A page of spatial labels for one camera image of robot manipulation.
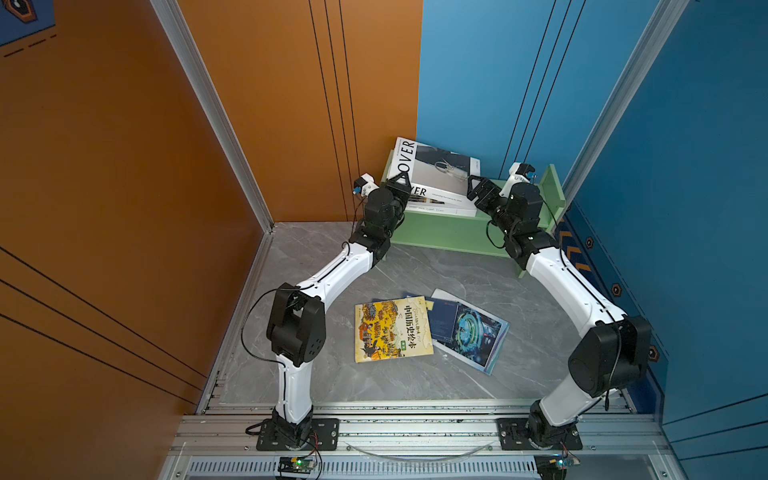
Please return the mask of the white LOVER book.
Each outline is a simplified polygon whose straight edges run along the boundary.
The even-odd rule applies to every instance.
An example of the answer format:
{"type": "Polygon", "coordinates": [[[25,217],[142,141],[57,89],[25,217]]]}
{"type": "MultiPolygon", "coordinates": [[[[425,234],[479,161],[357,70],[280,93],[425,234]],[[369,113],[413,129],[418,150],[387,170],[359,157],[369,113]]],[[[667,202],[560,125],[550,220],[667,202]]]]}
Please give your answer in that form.
{"type": "Polygon", "coordinates": [[[408,176],[412,196],[461,209],[474,208],[467,192],[468,178],[481,175],[481,162],[477,158],[398,137],[385,167],[384,179],[399,173],[408,176]]]}

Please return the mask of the white book with brown pattern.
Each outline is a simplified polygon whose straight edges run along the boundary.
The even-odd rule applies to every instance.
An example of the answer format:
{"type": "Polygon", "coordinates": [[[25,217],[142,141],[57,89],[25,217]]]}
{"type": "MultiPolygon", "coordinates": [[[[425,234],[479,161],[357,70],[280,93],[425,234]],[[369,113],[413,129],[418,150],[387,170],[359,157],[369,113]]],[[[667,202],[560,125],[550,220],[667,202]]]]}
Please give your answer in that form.
{"type": "Polygon", "coordinates": [[[475,207],[465,207],[416,195],[410,196],[406,210],[409,212],[457,217],[474,217],[477,212],[475,207]]]}

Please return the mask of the dark blue circle-cover book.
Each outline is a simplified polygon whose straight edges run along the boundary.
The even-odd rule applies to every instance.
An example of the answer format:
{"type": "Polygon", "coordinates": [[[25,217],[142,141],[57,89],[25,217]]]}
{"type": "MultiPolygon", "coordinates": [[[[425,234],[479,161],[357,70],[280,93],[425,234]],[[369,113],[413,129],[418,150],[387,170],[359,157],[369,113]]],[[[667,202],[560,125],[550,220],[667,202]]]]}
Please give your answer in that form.
{"type": "Polygon", "coordinates": [[[441,289],[428,298],[433,345],[490,376],[509,323],[441,289]]]}

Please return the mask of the yellow illustrated Chinese book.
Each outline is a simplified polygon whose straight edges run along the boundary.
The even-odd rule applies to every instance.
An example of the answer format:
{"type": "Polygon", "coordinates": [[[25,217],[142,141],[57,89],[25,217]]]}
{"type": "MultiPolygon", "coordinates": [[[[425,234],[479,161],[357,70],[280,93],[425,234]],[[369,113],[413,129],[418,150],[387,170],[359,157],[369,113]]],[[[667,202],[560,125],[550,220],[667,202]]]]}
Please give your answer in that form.
{"type": "Polygon", "coordinates": [[[356,363],[432,355],[434,347],[423,296],[355,306],[356,363]]]}

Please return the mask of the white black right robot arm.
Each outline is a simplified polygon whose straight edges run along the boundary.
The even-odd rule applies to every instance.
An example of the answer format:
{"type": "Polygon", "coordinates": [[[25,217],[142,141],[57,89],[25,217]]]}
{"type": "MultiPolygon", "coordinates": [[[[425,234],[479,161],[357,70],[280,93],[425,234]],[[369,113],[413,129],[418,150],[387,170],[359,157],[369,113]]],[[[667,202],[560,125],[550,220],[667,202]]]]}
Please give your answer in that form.
{"type": "Polygon", "coordinates": [[[566,376],[532,404],[525,424],[533,447],[559,447],[583,413],[608,399],[611,391],[645,377],[651,324],[612,303],[578,272],[555,236],[540,227],[545,202],[536,185],[523,180],[503,189],[472,175],[467,197],[502,232],[502,249],[546,289],[579,335],[566,376]]]}

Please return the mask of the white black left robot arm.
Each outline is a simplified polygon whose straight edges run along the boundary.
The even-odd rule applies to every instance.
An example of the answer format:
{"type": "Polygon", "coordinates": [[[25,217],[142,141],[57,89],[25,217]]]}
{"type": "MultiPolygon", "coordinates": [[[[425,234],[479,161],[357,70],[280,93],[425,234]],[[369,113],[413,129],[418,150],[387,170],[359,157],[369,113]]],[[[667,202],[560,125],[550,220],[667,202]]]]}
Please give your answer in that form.
{"type": "Polygon", "coordinates": [[[266,336],[281,373],[271,421],[295,445],[311,435],[312,362],[327,338],[326,313],[347,287],[385,256],[391,237],[404,221],[411,190],[405,173],[381,184],[368,174],[358,178],[354,192],[363,199],[363,217],[341,252],[307,280],[285,283],[275,292],[266,336]]]}

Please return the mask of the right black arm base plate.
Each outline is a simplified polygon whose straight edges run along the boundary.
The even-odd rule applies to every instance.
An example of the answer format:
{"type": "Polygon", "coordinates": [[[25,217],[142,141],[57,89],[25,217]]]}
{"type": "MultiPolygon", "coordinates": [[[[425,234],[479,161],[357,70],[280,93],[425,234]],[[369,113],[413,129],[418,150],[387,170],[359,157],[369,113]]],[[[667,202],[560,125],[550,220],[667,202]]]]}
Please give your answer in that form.
{"type": "Polygon", "coordinates": [[[501,448],[505,451],[583,449],[576,423],[555,427],[538,417],[507,417],[497,419],[496,427],[501,448]]]}

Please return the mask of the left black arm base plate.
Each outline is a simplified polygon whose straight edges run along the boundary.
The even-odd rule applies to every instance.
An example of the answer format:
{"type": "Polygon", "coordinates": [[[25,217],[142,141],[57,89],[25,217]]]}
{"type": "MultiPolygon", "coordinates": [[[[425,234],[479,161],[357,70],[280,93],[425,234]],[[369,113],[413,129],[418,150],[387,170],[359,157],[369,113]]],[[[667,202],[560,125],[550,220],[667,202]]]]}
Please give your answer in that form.
{"type": "Polygon", "coordinates": [[[296,425],[279,417],[269,419],[260,428],[256,449],[309,452],[317,448],[321,453],[335,451],[339,427],[338,418],[312,418],[296,425]]]}

